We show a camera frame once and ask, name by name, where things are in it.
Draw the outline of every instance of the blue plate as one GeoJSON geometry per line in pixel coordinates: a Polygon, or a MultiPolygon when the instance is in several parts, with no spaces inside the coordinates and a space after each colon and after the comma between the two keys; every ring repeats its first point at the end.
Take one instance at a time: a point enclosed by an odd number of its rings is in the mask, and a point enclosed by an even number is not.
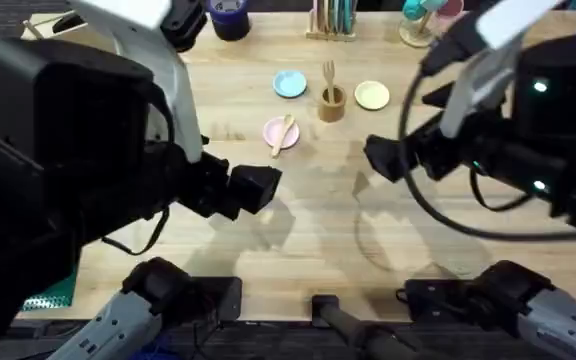
{"type": "Polygon", "coordinates": [[[295,70],[280,71],[272,82],[277,95],[286,98],[294,98],[303,94],[307,85],[304,74],[295,70]]]}

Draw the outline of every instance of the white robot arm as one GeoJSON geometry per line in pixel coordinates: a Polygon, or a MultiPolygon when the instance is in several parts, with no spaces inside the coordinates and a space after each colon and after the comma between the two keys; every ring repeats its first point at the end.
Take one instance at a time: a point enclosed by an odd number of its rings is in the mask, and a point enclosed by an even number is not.
{"type": "MultiPolygon", "coordinates": [[[[186,42],[187,34],[199,32],[206,22],[201,2],[70,0],[70,5],[95,30],[113,39],[118,55],[154,73],[174,118],[175,141],[190,163],[199,161],[203,145],[190,77],[177,52],[193,45],[186,42]]],[[[160,137],[165,129],[164,119],[151,109],[149,137],[160,137]]]]}

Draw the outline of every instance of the wooden spoon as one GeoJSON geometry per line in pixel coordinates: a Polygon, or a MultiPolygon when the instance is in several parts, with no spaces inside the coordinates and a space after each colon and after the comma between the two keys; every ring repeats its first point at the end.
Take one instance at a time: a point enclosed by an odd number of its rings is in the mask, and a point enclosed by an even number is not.
{"type": "Polygon", "coordinates": [[[275,145],[272,147],[272,151],[270,152],[270,156],[272,156],[273,159],[276,159],[279,156],[281,146],[284,144],[284,139],[286,138],[286,135],[288,135],[288,131],[290,131],[290,128],[294,124],[295,124],[294,116],[288,114],[286,115],[286,117],[284,117],[284,127],[283,129],[281,129],[281,133],[279,134],[279,137],[275,141],[275,145]]]}

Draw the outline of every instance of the green mat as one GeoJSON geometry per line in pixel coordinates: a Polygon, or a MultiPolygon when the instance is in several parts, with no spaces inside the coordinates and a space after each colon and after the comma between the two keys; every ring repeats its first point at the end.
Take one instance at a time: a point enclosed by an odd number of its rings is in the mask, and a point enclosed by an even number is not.
{"type": "Polygon", "coordinates": [[[76,281],[77,269],[75,268],[69,277],[49,287],[41,294],[29,297],[21,307],[21,311],[58,309],[72,306],[76,281]]]}

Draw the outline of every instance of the pink plate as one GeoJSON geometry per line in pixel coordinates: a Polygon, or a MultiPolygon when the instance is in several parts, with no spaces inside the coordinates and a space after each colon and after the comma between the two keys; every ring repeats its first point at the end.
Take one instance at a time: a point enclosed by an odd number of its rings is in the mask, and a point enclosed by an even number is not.
{"type": "MultiPolygon", "coordinates": [[[[276,118],[270,119],[264,125],[264,140],[270,146],[274,146],[275,142],[277,142],[277,138],[281,135],[281,130],[284,127],[284,117],[278,116],[276,118]]],[[[284,143],[281,144],[282,149],[287,149],[291,146],[294,146],[299,140],[299,125],[295,122],[290,130],[288,130],[288,134],[284,138],[284,143]]]]}

